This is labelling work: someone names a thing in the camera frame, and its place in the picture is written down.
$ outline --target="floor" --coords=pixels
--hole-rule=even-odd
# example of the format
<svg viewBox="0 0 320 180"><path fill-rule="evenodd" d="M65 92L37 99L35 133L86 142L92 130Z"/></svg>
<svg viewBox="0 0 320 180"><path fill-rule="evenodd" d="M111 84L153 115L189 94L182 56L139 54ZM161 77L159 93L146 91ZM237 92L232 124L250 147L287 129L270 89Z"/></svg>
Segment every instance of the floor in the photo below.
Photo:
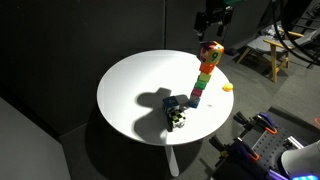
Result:
<svg viewBox="0 0 320 180"><path fill-rule="evenodd" d="M266 65L248 57L241 64L236 56L225 55L218 67L234 84L234 107L227 121L201 141L175 146L180 176L170 175L163 147L134 142L116 132L105 122L98 108L88 124L61 137L73 180L194 180L210 179L219 152L208 142L216 134L230 143L243 128L232 116L241 110L247 117L271 106L280 106L307 123L320 128L320 67L306 69L308 63L291 58L289 69L279 72L274 84L262 75Z"/></svg>

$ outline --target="stacked toy blocks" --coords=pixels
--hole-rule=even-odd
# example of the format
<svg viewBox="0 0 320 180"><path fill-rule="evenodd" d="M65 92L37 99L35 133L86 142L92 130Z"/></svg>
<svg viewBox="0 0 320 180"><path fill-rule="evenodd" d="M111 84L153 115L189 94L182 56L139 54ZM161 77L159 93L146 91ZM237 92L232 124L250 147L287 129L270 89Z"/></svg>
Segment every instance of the stacked toy blocks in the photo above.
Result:
<svg viewBox="0 0 320 180"><path fill-rule="evenodd" d="M178 100L174 97L167 97L162 100L163 111L167 116L167 121L170 127L170 131L175 131L184 126L186 116L179 109L180 105Z"/></svg>
<svg viewBox="0 0 320 180"><path fill-rule="evenodd" d="M210 81L211 73L214 67L219 63L223 54L224 47L217 42L201 43L200 56L201 61L200 75L191 92L188 105L197 108L201 99L202 91L205 90L207 83Z"/></svg>

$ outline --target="orange block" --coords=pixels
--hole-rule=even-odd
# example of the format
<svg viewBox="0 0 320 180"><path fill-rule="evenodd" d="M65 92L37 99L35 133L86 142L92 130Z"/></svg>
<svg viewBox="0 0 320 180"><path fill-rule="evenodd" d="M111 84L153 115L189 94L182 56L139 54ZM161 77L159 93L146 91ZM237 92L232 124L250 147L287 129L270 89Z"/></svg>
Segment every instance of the orange block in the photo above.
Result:
<svg viewBox="0 0 320 180"><path fill-rule="evenodd" d="M213 64L205 64L205 63L201 63L200 66L200 71L206 74L211 74L212 70L214 68Z"/></svg>

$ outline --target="table leg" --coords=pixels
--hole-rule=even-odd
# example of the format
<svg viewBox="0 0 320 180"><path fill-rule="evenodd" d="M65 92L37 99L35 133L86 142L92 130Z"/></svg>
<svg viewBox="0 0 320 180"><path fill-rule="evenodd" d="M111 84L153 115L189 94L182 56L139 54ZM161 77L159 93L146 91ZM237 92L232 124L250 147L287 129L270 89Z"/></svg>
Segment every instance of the table leg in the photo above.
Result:
<svg viewBox="0 0 320 180"><path fill-rule="evenodd" d="M174 155L173 147L172 146L165 146L167 160L170 168L171 175L173 177L179 176L179 167L177 163L176 156Z"/></svg>

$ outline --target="table top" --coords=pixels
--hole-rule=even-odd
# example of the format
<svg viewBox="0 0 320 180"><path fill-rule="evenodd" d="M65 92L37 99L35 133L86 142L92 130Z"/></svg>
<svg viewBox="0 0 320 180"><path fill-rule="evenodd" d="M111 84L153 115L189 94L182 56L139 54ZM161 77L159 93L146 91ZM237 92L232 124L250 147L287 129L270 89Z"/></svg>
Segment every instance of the table top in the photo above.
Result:
<svg viewBox="0 0 320 180"><path fill-rule="evenodd" d="M178 145L199 140L217 130L233 107L233 92L222 87L229 80L218 67L201 95L199 106L184 110L185 125L169 132L162 99L176 96L188 102L200 74L195 55L172 50L147 51L112 66L97 91L100 111L122 134L151 145Z"/></svg>

